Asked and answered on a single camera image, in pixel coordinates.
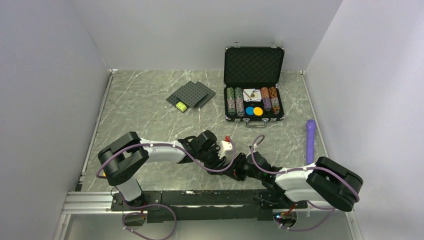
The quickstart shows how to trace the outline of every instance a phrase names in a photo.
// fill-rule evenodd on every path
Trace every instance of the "case handle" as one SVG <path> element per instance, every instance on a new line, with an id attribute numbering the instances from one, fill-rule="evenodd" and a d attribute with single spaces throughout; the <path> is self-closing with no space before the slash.
<path id="1" fill-rule="evenodd" d="M 248 128 L 265 128 L 268 123 L 268 119 L 262 119 L 262 125 L 249 124 L 249 119 L 243 119 L 246 122 L 246 127 Z"/>

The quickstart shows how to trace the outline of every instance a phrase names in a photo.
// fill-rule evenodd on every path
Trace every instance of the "robotic arm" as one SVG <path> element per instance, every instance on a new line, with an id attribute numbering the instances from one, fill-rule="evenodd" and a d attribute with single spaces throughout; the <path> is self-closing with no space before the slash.
<path id="1" fill-rule="evenodd" d="M 124 199 L 135 206 L 142 206 L 144 199 L 133 175 L 144 163 L 184 164 L 197 160 L 209 174 L 226 175 L 236 181 L 244 181 L 246 177 L 260 180 L 275 193 L 271 202 L 291 205 L 299 201 L 326 201 L 336 209 L 350 212 L 359 200 L 363 180 L 331 159 L 322 156 L 316 163 L 303 167 L 275 167 L 253 145 L 250 153 L 233 156 L 228 163 L 225 152 L 234 153 L 234 146 L 227 141 L 217 143 L 217 137 L 209 130 L 171 142 L 151 141 L 128 132 L 98 153 L 102 168 L 97 176 L 106 178 L 109 185 L 116 186 Z M 99 176 L 101 170 L 105 176 Z"/>

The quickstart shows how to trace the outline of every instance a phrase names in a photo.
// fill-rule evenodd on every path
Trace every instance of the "gray tabletop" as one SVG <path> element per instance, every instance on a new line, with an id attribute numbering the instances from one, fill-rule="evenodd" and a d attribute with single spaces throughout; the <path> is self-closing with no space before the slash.
<path id="1" fill-rule="evenodd" d="M 97 153 L 129 131 L 154 141 L 173 141 L 212 131 L 218 140 L 231 136 L 236 154 L 247 153 L 254 138 L 265 134 L 257 149 L 273 166 L 305 165 L 305 123 L 313 113 L 298 71 L 282 72 L 279 90 L 286 118 L 266 128 L 247 128 L 243 122 L 226 122 L 224 75 L 221 70 L 118 71 L 113 78 L 87 164 L 82 191 L 107 191 L 112 187 L 96 179 L 100 167 Z M 201 108 L 181 113 L 166 98 L 188 81 L 201 81 L 216 95 Z M 315 159 L 324 156 L 321 139 L 315 135 Z M 195 163 L 147 163 L 134 175 L 144 190 L 237 190 L 263 189 L 261 182 L 248 178 L 235 181 L 227 176 L 207 174 Z"/>

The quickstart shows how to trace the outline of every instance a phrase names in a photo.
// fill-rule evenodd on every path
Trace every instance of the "open case lid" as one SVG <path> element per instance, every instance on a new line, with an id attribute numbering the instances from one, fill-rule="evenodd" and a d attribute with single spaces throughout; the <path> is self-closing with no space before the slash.
<path id="1" fill-rule="evenodd" d="M 283 65 L 282 47 L 225 48 L 224 83 L 275 85 Z"/>

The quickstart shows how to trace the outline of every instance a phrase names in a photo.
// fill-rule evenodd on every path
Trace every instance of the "black briefcase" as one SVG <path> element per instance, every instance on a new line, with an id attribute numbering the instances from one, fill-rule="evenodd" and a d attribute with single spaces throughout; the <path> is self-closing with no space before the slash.
<path id="1" fill-rule="evenodd" d="M 268 122 L 282 121 L 284 119 L 283 104 L 281 102 L 280 90 L 278 88 L 278 82 L 280 79 L 281 67 L 284 58 L 284 48 L 282 47 L 226 47 L 225 48 L 225 64 L 224 64 L 224 101 L 225 101 L 225 119 L 229 122 L 245 122 L 249 128 L 264 128 Z M 227 96 L 227 89 L 232 88 L 233 92 L 240 92 L 245 89 L 256 89 L 262 88 L 272 90 L 273 95 L 278 98 L 278 108 L 273 99 L 274 104 L 272 110 L 269 110 L 268 100 L 262 98 L 261 101 L 244 101 L 243 99 L 243 113 L 240 111 L 240 100 L 236 104 L 237 113 L 234 114 L 232 105 L 231 89 Z M 252 107 L 258 110 L 251 114 Z M 252 124 L 252 122 L 262 122 L 262 124 Z"/>

